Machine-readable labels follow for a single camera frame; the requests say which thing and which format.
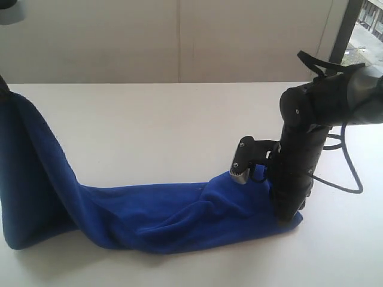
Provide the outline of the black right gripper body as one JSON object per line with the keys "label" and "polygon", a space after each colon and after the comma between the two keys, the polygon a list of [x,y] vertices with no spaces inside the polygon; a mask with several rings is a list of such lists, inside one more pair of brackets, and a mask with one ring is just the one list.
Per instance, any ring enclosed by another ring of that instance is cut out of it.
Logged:
{"label": "black right gripper body", "polygon": [[313,187],[313,179],[301,173],[286,172],[282,169],[268,168],[270,200],[278,222],[290,224],[298,211],[306,204]]}

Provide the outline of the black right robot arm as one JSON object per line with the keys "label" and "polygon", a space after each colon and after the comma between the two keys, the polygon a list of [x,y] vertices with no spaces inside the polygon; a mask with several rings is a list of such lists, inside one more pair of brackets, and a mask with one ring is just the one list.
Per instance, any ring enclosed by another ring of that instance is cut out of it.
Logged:
{"label": "black right robot arm", "polygon": [[305,205],[314,171],[334,126],[382,123],[382,72],[373,66],[316,78],[289,88],[279,101],[284,122],[268,167],[271,201],[279,222]]}

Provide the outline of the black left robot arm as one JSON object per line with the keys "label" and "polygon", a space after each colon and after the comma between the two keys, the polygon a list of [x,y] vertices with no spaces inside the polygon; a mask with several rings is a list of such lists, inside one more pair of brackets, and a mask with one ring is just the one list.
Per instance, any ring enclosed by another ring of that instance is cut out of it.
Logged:
{"label": "black left robot arm", "polygon": [[22,0],[0,0],[1,26],[12,25],[26,18],[25,1]]}

